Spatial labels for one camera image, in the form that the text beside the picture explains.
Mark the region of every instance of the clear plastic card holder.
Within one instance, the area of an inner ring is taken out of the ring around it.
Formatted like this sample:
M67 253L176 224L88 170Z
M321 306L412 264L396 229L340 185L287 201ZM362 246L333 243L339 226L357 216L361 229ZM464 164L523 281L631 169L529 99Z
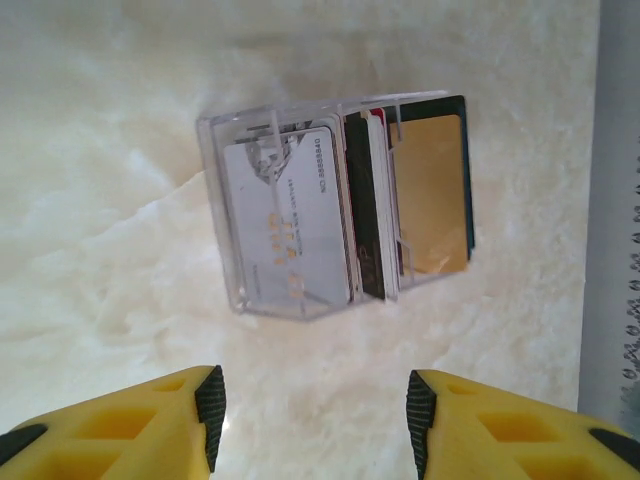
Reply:
M291 224L291 219L285 218L283 212L283 199L276 188L276 175L274 165L282 165L285 162L283 138L290 135L286 126L298 122L313 121L325 118L329 115L337 115L342 122L344 117L353 113L371 110L375 108L395 108L398 118L398 137L402 140L402 127L400 106L405 103L413 103L422 100L435 99L446 96L446 91L419 92L400 95L372 96L355 99L309 101L292 105L271 105L225 115L203 115L197 121L198 138L203 156L205 177L211 203L214 228L220 249L222 266L231 308L238 313L250 313L271 317L312 320L321 316L335 313L345 308L350 308L372 300L372 297L361 289L362 281L360 269L351 272L356 277L353 282L356 286L352 291L351 301L346 305L333 305L305 295L304 280L301 275L300 257L282 257L282 261L276 259L279 269L270 271L273 284L287 286L287 295L280 299L257 300L256 296L248 291L247 275L250 275L243 263L243 249L239 237L241 211L234 211L232 200L232 188L229 183L229 159L225 160L225 149L230 145L239 143L238 137L243 132L261 131L268 132L270 142L275 145L277 158L274 164L265 172L263 181L270 189L269 215L265 221L270 222L273 235L284 238L287 235L285 229ZM343 143L344 129L341 129ZM389 175L393 185L393 148L388 152ZM404 275L398 272L400 288L406 289L429 280L433 275L421 275L413 270L411 262L411 245L405 242L397 231L397 241L409 252L408 265L405 266Z

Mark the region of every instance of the transparent plastic case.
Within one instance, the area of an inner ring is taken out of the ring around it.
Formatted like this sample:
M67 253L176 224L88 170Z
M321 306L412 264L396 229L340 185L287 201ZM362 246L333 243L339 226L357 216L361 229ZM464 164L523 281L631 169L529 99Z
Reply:
M243 253L240 248L238 215L242 212L232 208L232 198L229 184L228 163L224 160L225 148L237 143L239 132L255 131L262 129L269 133L269 143L275 152L271 166L262 169L262 180L270 188L268 210L271 212L266 222L273 230L274 238L288 238L288 229L291 228L291 218L286 218L288 212L283 207L287 199L282 198L282 189L277 188L277 166L286 165L287 142L295 141L295 134L287 130L287 126L297 122L307 122L314 119L322 119L328 115L337 115L342 122L349 114L373 110L377 108L392 108L395 111L396 138L393 145L389 145L387 159L387 179L389 184L395 186L393 169L393 151L402 144L403 128L401 106L407 103L437 99L447 96L446 91L431 91L400 95L373 96L357 99L330 100L319 102L301 102L293 105L270 105L260 108L229 113L220 116L203 115L197 121L198 137L202 150L206 181L209 191L209 199L212 208L213 221L222 256L224 277L229 295L231 307L238 313L251 313L255 315L274 316L290 319L310 320L328 315L345 308L350 308L373 299L362 290L362 272L359 262L354 262L355 269L351 269L350 275L355 276L352 281L351 299L347 303L334 304L322 301L313 296L305 295L305 285L301 274L300 257L289 257L284 254L278 257L276 262L279 267L273 269L273 278L270 285L274 285L274 292L268 299L257 300L248 294L247 275L251 272L243 264ZM342 141L346 145L344 129L341 128ZM400 266L398 273L399 289L404 290L419 285L440 274L418 273L413 267L413 248L405 239L401 238L398 227L397 205L390 205L389 212L395 218L396 241L402 245L404 262L397 262ZM278 296L281 288L282 297ZM395 295L387 295L387 298L395 300Z

